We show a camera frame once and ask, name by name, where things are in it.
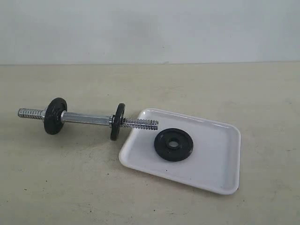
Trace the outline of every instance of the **white plastic tray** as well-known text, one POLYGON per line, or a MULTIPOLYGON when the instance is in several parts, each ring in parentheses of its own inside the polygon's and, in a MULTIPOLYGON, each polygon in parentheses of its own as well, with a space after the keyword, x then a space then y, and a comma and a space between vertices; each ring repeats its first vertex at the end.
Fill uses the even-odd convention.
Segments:
POLYGON ((237 190, 240 132, 236 127, 154 108, 143 110, 139 118, 158 120, 158 130, 131 131, 119 154, 124 166, 223 195, 237 190), (185 160, 169 162, 156 153, 154 139, 167 128, 182 129, 193 139, 193 152, 185 160))

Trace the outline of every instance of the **white wall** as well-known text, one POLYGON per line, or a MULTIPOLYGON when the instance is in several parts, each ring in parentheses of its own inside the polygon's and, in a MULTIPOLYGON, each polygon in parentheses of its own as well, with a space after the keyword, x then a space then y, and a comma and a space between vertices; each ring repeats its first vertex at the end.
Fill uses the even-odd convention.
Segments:
POLYGON ((300 60, 300 0, 2 0, 0 64, 300 60))

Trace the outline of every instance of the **white tray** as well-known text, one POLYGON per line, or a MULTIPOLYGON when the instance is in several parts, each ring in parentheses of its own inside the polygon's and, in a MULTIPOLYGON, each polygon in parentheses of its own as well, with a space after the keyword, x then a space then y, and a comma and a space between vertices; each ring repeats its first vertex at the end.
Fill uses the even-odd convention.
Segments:
POLYGON ((158 120, 158 130, 131 131, 119 154, 124 166, 223 195, 237 190, 240 132, 236 127, 154 108, 143 110, 139 119, 158 120), (193 152, 185 160, 169 162, 156 153, 154 139, 167 128, 182 129, 193 139, 193 152))

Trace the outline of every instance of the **beige table surface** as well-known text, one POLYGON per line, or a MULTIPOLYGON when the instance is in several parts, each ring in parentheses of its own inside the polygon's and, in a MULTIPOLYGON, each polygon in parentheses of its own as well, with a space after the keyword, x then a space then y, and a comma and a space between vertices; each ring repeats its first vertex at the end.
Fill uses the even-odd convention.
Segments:
POLYGON ((300 224, 300 63, 0 67, 0 224, 300 224), (125 168, 107 127, 47 135, 19 107, 136 116, 155 107, 239 128, 240 187, 217 195, 125 168))

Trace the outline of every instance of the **black weight plate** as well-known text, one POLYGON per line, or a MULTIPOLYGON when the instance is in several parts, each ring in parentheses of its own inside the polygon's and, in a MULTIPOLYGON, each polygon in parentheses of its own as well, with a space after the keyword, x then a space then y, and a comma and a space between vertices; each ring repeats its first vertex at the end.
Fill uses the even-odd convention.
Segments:
POLYGON ((161 131, 154 140, 157 154, 168 161, 177 162, 189 157, 193 151, 193 140, 187 132, 169 128, 161 131))
POLYGON ((45 131, 50 135, 55 135, 64 126, 60 120, 61 113, 67 110, 67 103, 63 98, 57 97, 49 104, 44 119, 45 131))
POLYGON ((118 105, 116 114, 113 117, 112 131, 111 131, 111 140, 112 141, 115 141, 119 136, 120 126, 123 121, 124 111, 125 111, 125 104, 120 103, 118 105))

